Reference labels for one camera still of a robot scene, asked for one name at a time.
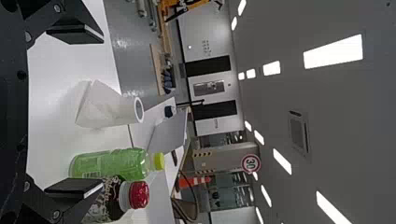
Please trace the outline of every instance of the ceiling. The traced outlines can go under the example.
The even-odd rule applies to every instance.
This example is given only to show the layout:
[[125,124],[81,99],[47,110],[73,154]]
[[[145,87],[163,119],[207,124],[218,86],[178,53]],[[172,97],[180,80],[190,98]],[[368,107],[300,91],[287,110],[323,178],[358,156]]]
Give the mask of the ceiling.
[[[326,197],[350,223],[391,223],[396,198],[396,2],[383,0],[229,1],[234,17],[244,118],[265,139],[256,202],[265,223],[333,223],[318,207]],[[304,52],[353,35],[362,36],[363,59],[304,68]],[[262,66],[280,61],[281,73]],[[289,111],[304,113],[310,159],[293,148]],[[250,140],[254,139],[249,132]],[[276,162],[276,148],[292,166]],[[272,200],[261,194],[265,186]]]

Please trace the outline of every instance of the red bottle cap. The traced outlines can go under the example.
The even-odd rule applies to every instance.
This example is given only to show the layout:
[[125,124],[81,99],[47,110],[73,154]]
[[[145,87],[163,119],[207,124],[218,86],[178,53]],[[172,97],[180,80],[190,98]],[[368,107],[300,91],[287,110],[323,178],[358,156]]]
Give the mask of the red bottle cap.
[[145,208],[149,204],[149,185],[145,181],[134,182],[131,185],[129,202],[133,209]]

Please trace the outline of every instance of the orange object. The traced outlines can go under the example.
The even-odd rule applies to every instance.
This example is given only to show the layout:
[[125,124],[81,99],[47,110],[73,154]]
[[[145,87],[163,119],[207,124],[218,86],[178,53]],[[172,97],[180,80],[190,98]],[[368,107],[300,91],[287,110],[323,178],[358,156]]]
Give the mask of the orange object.
[[212,181],[210,177],[194,177],[194,178],[187,178],[187,180],[185,178],[182,178],[178,180],[178,185],[180,189],[186,189],[189,187],[189,183],[193,187],[196,185],[209,183],[210,181]]

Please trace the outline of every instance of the bottle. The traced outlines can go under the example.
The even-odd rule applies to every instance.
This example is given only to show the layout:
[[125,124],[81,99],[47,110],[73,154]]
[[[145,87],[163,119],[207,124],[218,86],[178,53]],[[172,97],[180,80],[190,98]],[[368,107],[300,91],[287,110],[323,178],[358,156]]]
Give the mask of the bottle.
[[69,175],[74,178],[121,175],[128,181],[136,181],[164,167],[163,153],[148,154],[136,147],[78,155],[70,164]]
[[149,186],[145,181],[128,182],[120,175],[102,179],[104,187],[81,223],[107,223],[120,220],[130,209],[149,204]]

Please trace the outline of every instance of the bottle cap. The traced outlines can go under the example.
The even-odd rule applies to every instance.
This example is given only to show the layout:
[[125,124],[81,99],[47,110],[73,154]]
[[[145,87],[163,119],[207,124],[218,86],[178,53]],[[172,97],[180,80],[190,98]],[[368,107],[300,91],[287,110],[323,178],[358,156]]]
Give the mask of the bottle cap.
[[154,166],[158,171],[162,171],[165,169],[165,156],[163,153],[155,153],[154,154]]
[[149,185],[145,181],[132,184],[129,191],[129,202],[133,209],[145,208],[149,204]]
[[119,205],[123,212],[129,209],[145,208],[149,204],[149,185],[145,181],[122,182]]

